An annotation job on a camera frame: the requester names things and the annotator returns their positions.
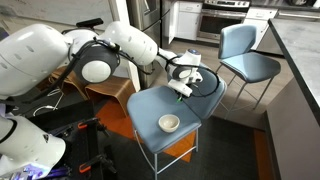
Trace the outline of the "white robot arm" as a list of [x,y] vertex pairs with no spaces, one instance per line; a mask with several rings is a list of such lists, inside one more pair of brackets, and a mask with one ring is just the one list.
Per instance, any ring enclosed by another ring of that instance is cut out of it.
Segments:
[[45,24],[27,26],[0,42],[0,97],[20,96],[61,66],[85,83],[106,81],[124,57],[139,66],[158,62],[171,77],[169,86],[190,96],[200,82],[201,55],[166,51],[140,30],[115,21],[102,34],[78,28],[64,34]]

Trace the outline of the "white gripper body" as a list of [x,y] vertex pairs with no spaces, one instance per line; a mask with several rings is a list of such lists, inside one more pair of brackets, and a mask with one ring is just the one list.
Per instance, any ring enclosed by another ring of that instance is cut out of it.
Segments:
[[184,96],[189,97],[193,90],[191,89],[190,85],[199,83],[199,80],[196,81],[190,81],[190,82],[183,82],[183,81],[178,81],[175,79],[171,79],[168,82],[168,86],[171,87],[172,89],[176,90],[177,92],[183,94]]

